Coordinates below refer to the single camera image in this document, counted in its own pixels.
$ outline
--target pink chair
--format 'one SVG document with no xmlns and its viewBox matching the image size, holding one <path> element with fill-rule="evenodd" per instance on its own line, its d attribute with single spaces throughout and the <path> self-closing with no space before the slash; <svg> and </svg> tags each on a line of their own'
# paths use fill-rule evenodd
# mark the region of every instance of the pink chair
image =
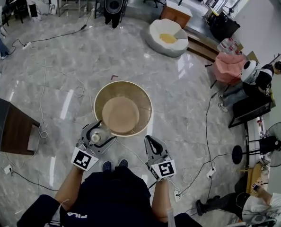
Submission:
<svg viewBox="0 0 281 227">
<path fill-rule="evenodd" d="M 246 62 L 247 59 L 244 55 L 229 55 L 220 52 L 213 64 L 205 66 L 212 66 L 213 73 L 216 77 L 215 82 L 210 88 L 212 88 L 217 81 L 229 85 L 237 84 L 240 81 L 240 71 Z"/>
</svg>

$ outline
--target white bean bag chair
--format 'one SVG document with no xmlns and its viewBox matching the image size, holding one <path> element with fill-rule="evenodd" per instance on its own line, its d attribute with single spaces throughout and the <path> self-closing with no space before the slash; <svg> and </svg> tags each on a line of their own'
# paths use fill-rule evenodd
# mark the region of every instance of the white bean bag chair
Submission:
<svg viewBox="0 0 281 227">
<path fill-rule="evenodd" d="M 182 55 L 189 44 L 187 33 L 178 23 L 167 18 L 155 20 L 144 37 L 153 50 L 171 57 Z"/>
</svg>

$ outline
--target white shirt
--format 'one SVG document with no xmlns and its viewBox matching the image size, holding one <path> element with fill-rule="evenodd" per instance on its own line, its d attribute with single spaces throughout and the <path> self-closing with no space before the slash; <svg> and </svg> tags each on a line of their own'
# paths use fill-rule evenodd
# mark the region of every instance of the white shirt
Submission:
<svg viewBox="0 0 281 227">
<path fill-rule="evenodd" d="M 252 219 L 255 214 L 264 215 L 277 220 L 275 227 L 281 227 L 281 194 L 273 193 L 270 205 L 268 206 L 263 199 L 250 196 L 243 208 L 243 221 L 253 224 Z"/>
</svg>

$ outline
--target marble floor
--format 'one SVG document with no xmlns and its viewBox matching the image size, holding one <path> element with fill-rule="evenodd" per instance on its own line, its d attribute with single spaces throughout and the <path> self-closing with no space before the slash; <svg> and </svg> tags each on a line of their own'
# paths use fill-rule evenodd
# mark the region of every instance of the marble floor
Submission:
<svg viewBox="0 0 281 227">
<path fill-rule="evenodd" d="M 86 17 L 78 18 L 75 13 L 64 13 L 62 17 L 44 17 L 40 23 L 28 19 L 24 20 L 23 25 L 19 21 L 10 21 L 10 27 L 7 27 L 9 36 L 3 40 L 11 48 L 17 38 L 27 43 L 74 32 L 86 20 Z M 162 139 L 176 161 L 177 174 L 171 180 L 180 190 L 188 186 L 182 180 L 183 175 L 190 174 L 195 178 L 202 164 L 209 159 L 205 114 L 209 98 L 217 87 L 210 90 L 213 78 L 204 67 L 209 61 L 190 52 L 179 58 L 169 58 L 150 49 L 141 38 L 142 30 L 147 26 L 144 21 L 125 17 L 113 30 L 111 26 L 104 25 L 102 17 L 96 20 L 90 18 L 86 29 L 74 35 L 32 43 L 24 51 L 19 43 L 15 43 L 16 51 L 6 60 L 0 60 L 0 97 L 11 101 L 38 121 L 42 117 L 39 101 L 44 84 L 43 65 L 46 63 L 48 66 L 41 101 L 44 113 L 41 131 L 47 131 L 48 137 L 40 139 L 33 158 L 8 154 L 15 171 L 33 182 L 57 190 L 71 168 L 71 155 L 82 127 L 94 120 L 90 97 L 94 101 L 100 88 L 111 82 L 112 75 L 117 75 L 115 79 L 128 80 L 142 86 L 149 94 L 154 109 L 152 121 L 145 132 L 118 140 L 146 161 L 143 143 L 146 133 Z M 82 84 L 77 79 L 86 88 L 81 97 L 78 97 L 81 88 L 76 87 Z M 228 129 L 231 115 L 218 108 L 218 100 L 218 97 L 212 99 L 208 113 L 211 157 L 230 153 L 236 144 L 244 145 L 243 127 Z M 35 149 L 38 139 L 39 134 L 34 130 L 29 142 L 30 149 Z M 105 152 L 84 177 L 100 171 L 105 160 L 117 164 L 123 157 L 128 159 L 130 169 L 136 175 L 148 176 L 148 185 L 154 182 L 142 162 L 118 142 Z M 216 173 L 213 175 L 210 196 L 233 192 L 240 178 L 238 169 L 243 165 L 234 165 L 230 156 L 219 157 L 214 162 Z M 3 168 L 8 164 L 6 155 L 1 153 L 0 222 L 3 226 L 13 227 L 40 194 L 54 196 L 55 192 L 31 184 L 18 175 L 6 175 Z M 179 202 L 175 202 L 172 193 L 174 187 L 170 187 L 176 214 L 194 208 L 197 199 L 206 201 L 211 184 L 210 179 L 206 178 L 209 169 L 206 167 L 200 173 Z M 213 211 L 204 217 L 193 217 L 204 227 L 221 227 L 233 215 Z"/>
</svg>

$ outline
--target fan base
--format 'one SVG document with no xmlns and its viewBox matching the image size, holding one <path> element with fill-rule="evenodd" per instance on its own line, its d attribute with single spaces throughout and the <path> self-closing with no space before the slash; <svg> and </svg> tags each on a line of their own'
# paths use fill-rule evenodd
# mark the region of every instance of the fan base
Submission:
<svg viewBox="0 0 281 227">
<path fill-rule="evenodd" d="M 243 158 L 243 150 L 240 146 L 234 146 L 232 151 L 232 160 L 234 164 L 238 165 Z"/>
</svg>

